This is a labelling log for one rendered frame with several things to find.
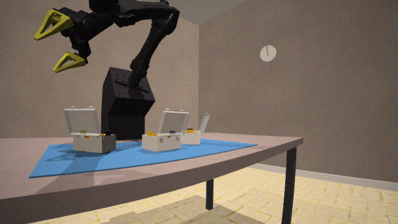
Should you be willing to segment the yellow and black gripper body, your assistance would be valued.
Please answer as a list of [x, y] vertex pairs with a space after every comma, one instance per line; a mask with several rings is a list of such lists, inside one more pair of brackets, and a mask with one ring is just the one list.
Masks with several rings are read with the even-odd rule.
[[85, 59], [86, 63], [88, 63], [87, 57], [91, 54], [88, 41], [101, 32], [101, 29], [98, 27], [100, 25], [99, 21], [93, 19], [93, 15], [91, 14], [81, 20], [55, 8], [53, 10], [71, 18], [73, 26], [61, 31], [61, 34], [65, 37], [69, 36], [72, 48], [78, 50], [79, 53], [75, 52], [74, 54]]

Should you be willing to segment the blue bench mat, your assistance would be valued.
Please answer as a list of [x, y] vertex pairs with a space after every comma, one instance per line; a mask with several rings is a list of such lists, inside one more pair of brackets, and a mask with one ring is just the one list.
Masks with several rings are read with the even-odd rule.
[[73, 150], [73, 144], [50, 144], [29, 178], [81, 174], [180, 161], [238, 150], [258, 144], [200, 139], [200, 144], [181, 144], [166, 151], [142, 149], [142, 142], [116, 143], [116, 150], [104, 153]]

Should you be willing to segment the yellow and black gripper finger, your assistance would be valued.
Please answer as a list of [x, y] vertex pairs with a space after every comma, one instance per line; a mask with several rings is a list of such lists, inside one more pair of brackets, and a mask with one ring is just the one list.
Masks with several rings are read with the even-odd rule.
[[[57, 24], [45, 32], [45, 30], [53, 22], [57, 23]], [[52, 36], [53, 34], [61, 32], [61, 31], [65, 30], [67, 28], [70, 28], [72, 26], [73, 26], [73, 24], [72, 24], [70, 17], [51, 9], [48, 11], [41, 27], [35, 34], [34, 39], [39, 41], [41, 39]]]
[[[61, 67], [68, 60], [71, 60], [71, 61], [73, 60], [74, 62]], [[85, 59], [81, 58], [80, 56], [77, 56], [76, 54], [73, 54], [72, 52], [67, 51], [62, 56], [60, 61], [56, 64], [53, 71], [55, 73], [59, 73], [61, 71], [67, 70], [67, 69], [72, 69], [75, 67], [82, 67], [82, 66], [85, 66], [86, 64], [87, 63], [86, 63]]]

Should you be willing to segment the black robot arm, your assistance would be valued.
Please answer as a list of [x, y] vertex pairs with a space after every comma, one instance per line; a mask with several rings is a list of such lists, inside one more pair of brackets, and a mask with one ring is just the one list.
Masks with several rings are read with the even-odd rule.
[[[141, 20], [152, 20], [150, 33], [141, 51], [130, 64], [132, 70], [130, 77], [119, 73], [115, 75], [116, 83], [149, 92], [149, 84], [142, 82], [141, 79], [146, 77], [150, 59], [160, 41], [175, 30], [180, 11], [174, 6], [170, 7], [166, 0], [160, 0], [160, 2], [89, 0], [89, 8], [93, 11], [90, 13], [93, 15], [93, 19], [99, 21], [101, 32], [113, 25], [113, 22], [121, 28], [134, 25], [135, 22]], [[90, 15], [83, 10], [75, 12], [66, 7], [59, 10], [79, 19]], [[169, 18], [170, 16], [171, 18]]]

